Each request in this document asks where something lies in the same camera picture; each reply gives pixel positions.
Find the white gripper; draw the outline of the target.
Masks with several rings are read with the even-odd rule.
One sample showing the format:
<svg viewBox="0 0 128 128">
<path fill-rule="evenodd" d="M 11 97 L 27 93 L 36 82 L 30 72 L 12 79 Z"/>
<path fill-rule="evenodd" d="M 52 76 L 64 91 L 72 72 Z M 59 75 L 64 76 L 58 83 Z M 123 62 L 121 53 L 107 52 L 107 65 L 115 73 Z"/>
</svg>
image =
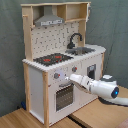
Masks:
<svg viewBox="0 0 128 128">
<path fill-rule="evenodd" d="M 71 74 L 69 80 L 80 90 L 92 93 L 92 79 L 88 76 Z"/>
</svg>

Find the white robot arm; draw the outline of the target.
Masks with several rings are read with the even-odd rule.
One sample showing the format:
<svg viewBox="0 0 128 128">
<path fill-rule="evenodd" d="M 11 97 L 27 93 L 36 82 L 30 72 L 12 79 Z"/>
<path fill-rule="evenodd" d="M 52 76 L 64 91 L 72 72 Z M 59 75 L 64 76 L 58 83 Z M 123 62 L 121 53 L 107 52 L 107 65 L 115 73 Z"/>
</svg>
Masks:
<svg viewBox="0 0 128 128">
<path fill-rule="evenodd" d="M 78 88 L 97 95 L 104 104 L 128 107 L 128 98 L 118 97 L 119 87 L 111 75 L 104 75 L 100 80 L 94 80 L 86 75 L 71 74 L 69 80 Z"/>
</svg>

